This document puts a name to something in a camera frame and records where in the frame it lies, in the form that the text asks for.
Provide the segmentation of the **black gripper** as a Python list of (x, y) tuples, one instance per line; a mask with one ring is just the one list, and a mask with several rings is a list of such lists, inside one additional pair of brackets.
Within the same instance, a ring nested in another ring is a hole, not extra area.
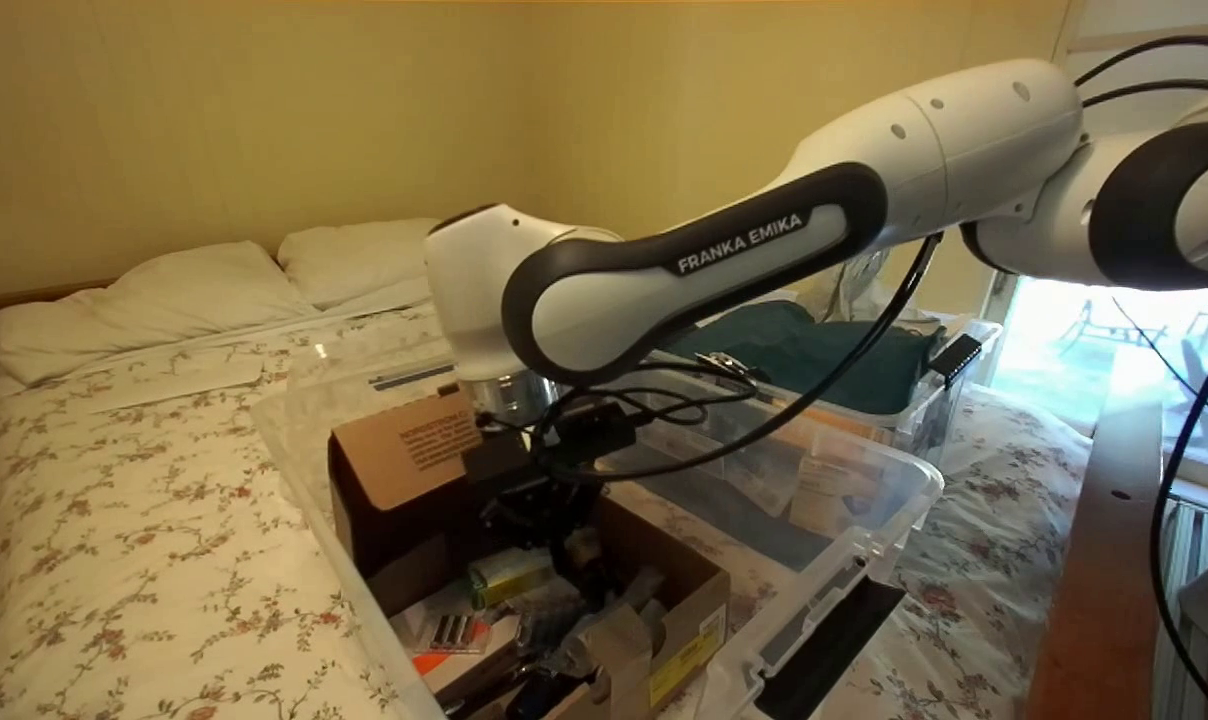
[(463, 458), (463, 480), (482, 523), (552, 523), (582, 515), (593, 504), (576, 458), (536, 431), (487, 431)]

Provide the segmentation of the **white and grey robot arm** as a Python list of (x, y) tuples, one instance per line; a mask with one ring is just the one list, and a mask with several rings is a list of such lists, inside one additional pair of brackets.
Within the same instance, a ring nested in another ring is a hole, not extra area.
[(1107, 124), (1118, 92), (1096, 67), (993, 61), (820, 124), (764, 187), (647, 235), (510, 206), (441, 219), (427, 287), (479, 418), (463, 480), (487, 511), (571, 504), (637, 439), (615, 402), (579, 398), (705, 316), (893, 243), (957, 234), (1009, 275), (1208, 287), (1208, 75), (1184, 89), (1184, 118)]

